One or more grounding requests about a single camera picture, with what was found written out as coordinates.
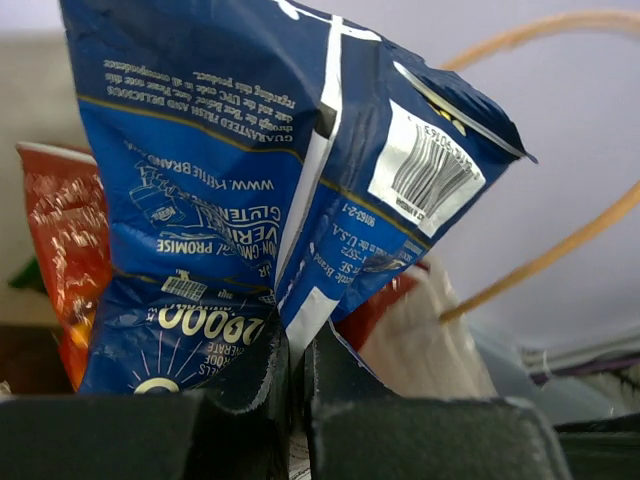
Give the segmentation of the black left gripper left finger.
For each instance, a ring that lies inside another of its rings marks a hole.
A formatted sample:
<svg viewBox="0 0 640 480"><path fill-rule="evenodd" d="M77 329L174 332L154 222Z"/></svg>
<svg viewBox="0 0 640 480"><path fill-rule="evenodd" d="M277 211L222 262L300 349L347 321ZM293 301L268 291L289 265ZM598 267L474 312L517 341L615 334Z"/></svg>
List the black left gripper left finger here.
<svg viewBox="0 0 640 480"><path fill-rule="evenodd" d="M4 479L285 479L289 348L281 325L183 393L10 397Z"/></svg>

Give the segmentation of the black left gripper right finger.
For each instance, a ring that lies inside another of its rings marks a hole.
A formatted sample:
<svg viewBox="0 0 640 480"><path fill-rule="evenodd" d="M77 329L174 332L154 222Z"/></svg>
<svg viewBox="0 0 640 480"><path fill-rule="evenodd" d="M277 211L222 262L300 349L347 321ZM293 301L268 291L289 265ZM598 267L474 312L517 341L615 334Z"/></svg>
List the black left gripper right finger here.
<svg viewBox="0 0 640 480"><path fill-rule="evenodd" d="M304 353L314 479L568 479L550 424L520 399L403 398L325 324Z"/></svg>

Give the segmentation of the red Doritos chip bag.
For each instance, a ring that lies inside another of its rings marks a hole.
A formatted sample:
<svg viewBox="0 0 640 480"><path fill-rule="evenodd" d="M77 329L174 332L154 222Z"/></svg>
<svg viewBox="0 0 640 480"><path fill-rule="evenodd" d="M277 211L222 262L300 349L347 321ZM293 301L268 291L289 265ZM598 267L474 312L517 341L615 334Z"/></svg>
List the red Doritos chip bag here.
<svg viewBox="0 0 640 480"><path fill-rule="evenodd" d="M97 303L112 277L102 182L85 151L31 142L17 144L16 151L36 259L63 329L60 357L78 389Z"/></svg>

